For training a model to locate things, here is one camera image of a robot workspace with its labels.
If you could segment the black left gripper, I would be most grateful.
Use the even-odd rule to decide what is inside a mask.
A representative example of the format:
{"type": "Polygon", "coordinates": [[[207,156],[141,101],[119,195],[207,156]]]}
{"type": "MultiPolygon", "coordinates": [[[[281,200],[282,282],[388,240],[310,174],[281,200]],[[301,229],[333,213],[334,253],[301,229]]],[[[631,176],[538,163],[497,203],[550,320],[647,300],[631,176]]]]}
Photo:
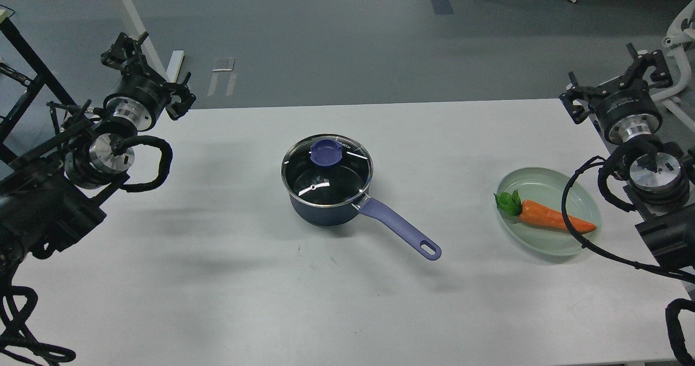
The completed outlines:
{"type": "Polygon", "coordinates": [[[164,109],[172,121],[178,121],[197,99],[188,86],[191,72],[181,83],[165,83],[165,88],[149,79],[150,66],[142,51],[148,37],[147,31],[137,39],[121,32],[101,54],[102,65],[121,74],[114,93],[104,99],[104,108],[110,115],[128,119],[140,132],[154,128],[164,109]]]}

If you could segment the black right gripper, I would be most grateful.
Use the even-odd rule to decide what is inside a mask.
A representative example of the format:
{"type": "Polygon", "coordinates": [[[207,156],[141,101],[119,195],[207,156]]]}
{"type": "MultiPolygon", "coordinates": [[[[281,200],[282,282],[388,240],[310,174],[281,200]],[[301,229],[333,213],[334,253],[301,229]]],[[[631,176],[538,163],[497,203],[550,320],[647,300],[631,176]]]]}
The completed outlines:
{"type": "Polygon", "coordinates": [[[575,124],[581,124],[593,115],[604,139],[613,145],[621,145],[643,134],[655,134],[662,126],[662,116],[645,90],[666,89],[673,85],[662,51],[640,54],[632,43],[626,47],[633,62],[621,76],[621,89],[638,89],[608,96],[609,81],[598,86],[585,86],[579,84],[574,72],[569,72],[570,84],[559,96],[575,124]]]}

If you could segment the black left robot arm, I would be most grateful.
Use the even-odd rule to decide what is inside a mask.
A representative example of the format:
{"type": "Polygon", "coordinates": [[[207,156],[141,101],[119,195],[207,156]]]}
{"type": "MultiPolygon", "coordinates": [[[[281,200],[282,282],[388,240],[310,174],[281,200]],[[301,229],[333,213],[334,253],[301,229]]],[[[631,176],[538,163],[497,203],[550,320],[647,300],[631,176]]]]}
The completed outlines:
{"type": "Polygon", "coordinates": [[[2,118],[2,140],[18,124],[28,106],[43,89],[56,102],[48,102],[54,136],[23,155],[2,145],[2,161],[11,169],[2,180],[2,354],[25,364],[32,359],[13,353],[22,348],[47,365],[69,363],[74,351],[39,341],[27,326],[37,292],[13,285],[20,264],[28,255],[45,260],[78,243],[106,218],[101,206],[116,191],[142,193],[166,182],[173,151],[166,140],[147,135],[159,116],[181,118],[196,96],[184,80],[169,81],[149,66],[137,39],[118,35],[101,55],[101,62],[120,73],[114,93],[102,106],[91,101],[79,105],[54,74],[7,24],[2,30],[10,44],[35,71],[35,77],[2,66],[2,74],[26,88],[10,113],[2,118]]]}

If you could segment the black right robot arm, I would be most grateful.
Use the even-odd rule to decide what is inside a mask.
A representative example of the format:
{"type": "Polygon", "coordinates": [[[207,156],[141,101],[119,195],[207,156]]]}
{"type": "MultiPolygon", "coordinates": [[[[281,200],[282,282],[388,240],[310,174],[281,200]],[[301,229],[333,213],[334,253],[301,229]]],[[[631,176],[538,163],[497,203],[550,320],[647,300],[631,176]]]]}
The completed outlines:
{"type": "Polygon", "coordinates": [[[627,50],[632,64],[623,74],[598,86],[583,86],[570,72],[570,84],[559,96],[575,124],[592,119],[602,138],[615,146],[608,158],[594,156],[570,177],[561,196],[561,217],[569,224],[570,190],[581,174],[597,168],[604,200],[623,212],[640,214],[643,221],[635,227],[656,264],[610,253],[573,225],[571,235],[601,257],[693,284],[693,149],[683,152],[677,143],[664,143],[657,136],[662,115],[650,92],[673,83],[663,52],[638,51],[632,44],[627,50]]]}

